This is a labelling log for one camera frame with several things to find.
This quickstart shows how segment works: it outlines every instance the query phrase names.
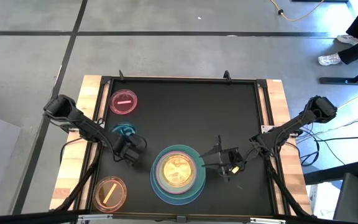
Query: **concrete floor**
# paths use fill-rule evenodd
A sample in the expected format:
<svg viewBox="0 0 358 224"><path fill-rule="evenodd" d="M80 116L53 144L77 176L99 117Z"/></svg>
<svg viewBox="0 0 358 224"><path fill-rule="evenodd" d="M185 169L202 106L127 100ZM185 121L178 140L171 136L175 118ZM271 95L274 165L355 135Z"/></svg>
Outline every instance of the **concrete floor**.
<svg viewBox="0 0 358 224"><path fill-rule="evenodd" d="M300 17L316 3L277 1L288 17ZM81 0L0 0L0 30L72 30ZM343 3L324 3L299 22L277 16L269 0L89 0L82 31L174 30L244 32L330 32L343 34L353 17ZM69 37L0 37L0 119L20 126L21 135L0 186L0 214L11 206ZM318 77L353 77L351 65L322 67L317 57L346 49L331 38L301 37L77 37L60 93L76 99L83 75L221 77L283 80L291 116L307 100L327 96L342 105L358 95L358 86L318 84ZM326 130L357 117L358 101L345 107ZM331 136L358 136L358 124ZM24 212L48 210L66 134L50 127L35 170ZM345 163L358 161L358 140L329 143ZM299 145L301 154L313 142ZM340 165L322 145L321 155L305 172Z"/></svg>

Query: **white sneaker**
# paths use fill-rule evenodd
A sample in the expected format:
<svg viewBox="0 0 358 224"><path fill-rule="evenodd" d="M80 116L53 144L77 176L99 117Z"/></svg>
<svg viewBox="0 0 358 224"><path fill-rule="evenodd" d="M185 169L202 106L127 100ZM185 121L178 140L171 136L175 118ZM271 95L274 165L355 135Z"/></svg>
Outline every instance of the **white sneaker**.
<svg viewBox="0 0 358 224"><path fill-rule="evenodd" d="M328 56L320 56L318 57L318 63L320 65L336 65L337 63L342 62L341 58L339 57L338 53Z"/></svg>
<svg viewBox="0 0 358 224"><path fill-rule="evenodd" d="M338 35L336 39L344 44L358 44L358 39L353 37L352 35Z"/></svg>

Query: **wooden table frame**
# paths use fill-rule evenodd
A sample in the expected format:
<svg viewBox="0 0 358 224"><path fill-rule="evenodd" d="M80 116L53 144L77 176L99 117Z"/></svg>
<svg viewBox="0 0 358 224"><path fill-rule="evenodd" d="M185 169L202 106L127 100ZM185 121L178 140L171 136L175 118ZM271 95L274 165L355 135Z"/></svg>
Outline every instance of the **wooden table frame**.
<svg viewBox="0 0 358 224"><path fill-rule="evenodd" d="M97 120L103 118L104 109L108 98L109 85L106 83L103 88L100 88L102 81L101 75L85 75L81 86L80 94L76 103L76 107L84 112L84 115L90 119ZM290 114L288 111L287 100L285 98L283 84L281 80L263 80L263 85L266 85L267 91L260 86L259 97L262 109L262 116L265 125L281 125L290 120ZM102 94L99 105L96 105L98 95ZM271 117L269 118L268 108L271 109ZM68 135L67 141L79 138L78 132L72 132ZM289 139L289 142L296 144L294 139ZM64 199L74 189L75 185L80 179L80 175L83 169L83 162L87 159L93 160L94 152L97 148L97 144L90 144L91 153L88 158L85 158L87 142L85 140L79 140L66 146L63 154L62 163L60 165L55 189L53 191L52 200L50 203L50 209L58 207ZM301 207L308 213L311 213L308 195L305 187L305 180L299 160L298 151L288 144L282 147L281 153L282 171L285 178L285 185L295 198L295 200L301 205ZM86 207L86 198L90 187L90 181L88 180L83 188L81 194L81 200L77 202L78 208L84 209ZM284 214L283 200L279 188L275 184L275 195L277 200L277 208L279 214Z"/></svg>

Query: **black tray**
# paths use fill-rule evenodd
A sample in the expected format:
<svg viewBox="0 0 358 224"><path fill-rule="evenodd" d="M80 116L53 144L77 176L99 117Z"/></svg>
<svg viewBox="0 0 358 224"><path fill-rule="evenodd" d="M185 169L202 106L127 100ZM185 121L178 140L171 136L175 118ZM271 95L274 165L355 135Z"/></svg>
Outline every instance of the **black tray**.
<svg viewBox="0 0 358 224"><path fill-rule="evenodd" d="M272 181L267 177L263 159L246 165L243 173L230 183L215 170L207 169L201 195L188 205L174 206L160 200L151 188L150 169L157 154L168 146L184 144L200 154L213 147L220 134L223 147L239 146L245 155L251 148L249 138L260 133L261 113L255 80L126 78L111 79L111 96L121 89L132 90L138 105L127 115L114 114L107 108L107 130L117 123L129 122L149 146L138 168L112 161L111 152L102 148L98 171L92 185L107 176L120 177L127 186L125 204L119 213L159 213L198 215L273 215L277 212ZM217 162L218 156L205 158ZM88 208L100 213L88 194Z"/></svg>

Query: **stack of petri dishes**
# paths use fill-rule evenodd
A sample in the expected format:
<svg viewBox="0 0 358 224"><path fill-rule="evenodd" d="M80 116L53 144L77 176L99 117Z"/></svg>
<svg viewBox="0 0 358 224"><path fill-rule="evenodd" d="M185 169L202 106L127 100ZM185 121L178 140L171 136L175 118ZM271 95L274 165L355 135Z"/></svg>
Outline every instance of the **stack of petri dishes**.
<svg viewBox="0 0 358 224"><path fill-rule="evenodd" d="M157 196L172 205L194 201L204 189L204 161L189 146L174 145L164 149L155 159L150 180Z"/></svg>

